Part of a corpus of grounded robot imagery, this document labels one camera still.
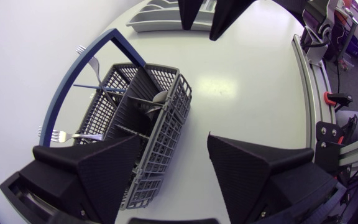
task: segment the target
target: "cutlery basket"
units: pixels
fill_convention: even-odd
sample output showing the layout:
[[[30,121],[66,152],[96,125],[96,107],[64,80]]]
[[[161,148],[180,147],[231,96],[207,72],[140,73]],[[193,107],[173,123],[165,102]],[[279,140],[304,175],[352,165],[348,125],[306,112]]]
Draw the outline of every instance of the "cutlery basket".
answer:
[[[40,135],[40,145],[49,146],[57,114],[72,86],[91,57],[107,42],[112,41],[132,63],[114,64],[103,85],[125,89],[111,91],[112,106],[102,90],[96,93],[77,133],[104,134],[104,140],[128,135],[140,136],[140,149],[122,198],[120,209],[146,207],[158,194],[181,128],[190,110],[191,87],[179,70],[146,64],[128,41],[118,32],[109,30],[97,38],[71,66],[48,108]],[[168,91],[164,102],[154,103],[153,97]],[[151,116],[145,111],[160,108]],[[76,139],[74,144],[91,144],[90,139]]]
[[[118,104],[114,109],[104,92],[96,90],[78,133],[104,134],[104,139],[140,136],[141,149],[121,209],[146,207],[158,193],[175,151],[190,109],[191,88],[178,69],[151,64],[143,69],[131,63],[113,65],[103,85],[126,92],[111,95]],[[168,91],[167,100],[153,103],[153,97],[160,91]],[[154,115],[156,120],[150,121],[141,111],[153,106],[162,109]],[[75,144],[91,142],[76,139]]]

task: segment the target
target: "white table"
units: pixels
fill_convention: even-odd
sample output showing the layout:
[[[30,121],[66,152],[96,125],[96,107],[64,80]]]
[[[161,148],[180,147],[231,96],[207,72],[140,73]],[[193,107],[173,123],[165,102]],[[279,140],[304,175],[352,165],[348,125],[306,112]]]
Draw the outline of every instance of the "white table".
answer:
[[[131,217],[229,223],[209,159],[208,133],[285,149],[305,147],[305,98],[291,45],[303,28],[275,2],[260,0],[215,42],[208,32],[136,33],[125,24],[146,3],[126,11],[106,30],[119,29],[147,63],[179,68],[193,89],[193,100],[159,194],[147,208],[120,211],[116,223]],[[110,43],[96,54],[101,74],[113,63],[129,61],[118,52]],[[75,83],[97,85],[89,66]],[[83,117],[79,111],[86,111],[92,92],[71,88],[55,129],[76,131]]]

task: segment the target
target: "black 3d-printed part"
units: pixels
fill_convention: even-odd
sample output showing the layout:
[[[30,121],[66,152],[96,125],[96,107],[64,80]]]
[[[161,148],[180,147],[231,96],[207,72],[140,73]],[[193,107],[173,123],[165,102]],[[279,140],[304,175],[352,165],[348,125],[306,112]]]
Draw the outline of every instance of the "black 3d-printed part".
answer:
[[[209,157],[231,223],[244,223],[273,174],[310,162],[312,149],[286,150],[208,136]]]

